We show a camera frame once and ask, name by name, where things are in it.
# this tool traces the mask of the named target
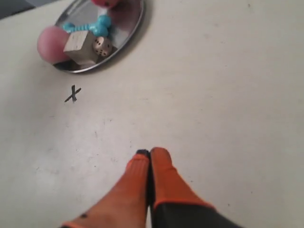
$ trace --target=silver tray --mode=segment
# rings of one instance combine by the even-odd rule
[[[128,44],[143,19],[144,11],[144,0],[122,0],[116,7],[109,10],[94,5],[90,0],[75,0],[61,14],[55,25],[61,27],[66,22],[75,25],[93,23],[98,16],[107,14],[112,19],[109,39],[112,41],[114,49],[111,55],[106,58],[100,57],[97,64],[94,65],[80,66],[70,60],[57,63],[54,67],[70,73],[81,73],[106,63]]]

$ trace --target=wooden block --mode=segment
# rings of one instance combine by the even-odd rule
[[[90,31],[71,33],[63,52],[79,65],[96,64],[98,55],[93,50],[96,37]]]

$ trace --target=white table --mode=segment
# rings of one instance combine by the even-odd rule
[[[132,46],[82,76],[36,51],[69,3],[0,21],[0,227],[59,226],[156,145],[240,225],[304,226],[302,1],[150,1]]]

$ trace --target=blue toy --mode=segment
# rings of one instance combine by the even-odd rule
[[[96,37],[107,37],[109,35],[108,28],[110,26],[111,26],[111,18],[107,15],[101,15],[98,17],[97,22],[95,23],[75,26],[74,24],[68,22],[64,24],[62,28],[67,33],[89,30]]]

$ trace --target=drawn x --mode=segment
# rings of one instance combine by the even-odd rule
[[[76,94],[78,94],[78,93],[80,92],[80,90],[81,90],[81,88],[79,88],[79,89],[77,89],[77,90],[75,91],[75,85],[72,85],[72,95],[69,96],[69,97],[65,100],[65,102],[69,101],[69,99],[72,99],[72,100],[73,100],[73,103],[74,103],[74,102],[77,100]]]

